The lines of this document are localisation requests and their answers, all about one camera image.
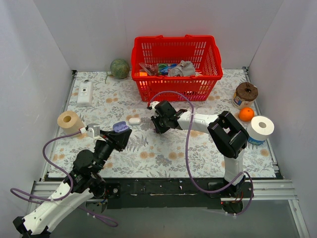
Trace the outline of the purple earbud charging case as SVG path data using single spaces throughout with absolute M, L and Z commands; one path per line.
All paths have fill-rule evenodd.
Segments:
M 113 129 L 114 132 L 120 133 L 120 132 L 128 130 L 129 126 L 126 124 L 125 121 L 120 121 L 120 122 L 115 123 L 112 126 L 112 129 Z

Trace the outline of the white earbud charging case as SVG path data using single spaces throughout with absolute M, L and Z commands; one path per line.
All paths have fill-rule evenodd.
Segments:
M 139 125 L 141 123 L 141 119 L 140 118 L 130 118 L 128 120 L 130 125 Z

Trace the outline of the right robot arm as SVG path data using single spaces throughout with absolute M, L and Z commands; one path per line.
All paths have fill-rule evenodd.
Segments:
M 192 184 L 207 194 L 224 192 L 235 197 L 242 191 L 245 182 L 243 172 L 243 155 L 247 146 L 249 134 L 229 111 L 219 115 L 204 115 L 180 109 L 176 110 L 168 101 L 153 101 L 148 103 L 148 109 L 153 110 L 151 120 L 156 133 L 163 134 L 170 129 L 186 130 L 185 163 Z M 225 174 L 223 187 L 214 184 L 216 190 L 205 190 L 198 186 L 192 177 L 188 160 L 188 143 L 191 130 L 206 133 L 211 136 L 218 151 L 223 155 Z

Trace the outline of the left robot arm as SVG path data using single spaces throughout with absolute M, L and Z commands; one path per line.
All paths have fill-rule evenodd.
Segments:
M 13 220 L 22 237 L 48 238 L 65 217 L 87 200 L 96 198 L 106 202 L 120 196 L 120 185 L 106 182 L 99 173 L 114 150 L 121 152 L 126 148 L 132 130 L 116 123 L 111 131 L 103 131 L 91 124 L 73 135 L 83 133 L 96 140 L 94 150 L 85 149 L 77 154 L 73 169 L 65 173 L 65 179 L 48 198 L 16 188 L 10 190 L 15 196 L 39 205 L 28 215 Z

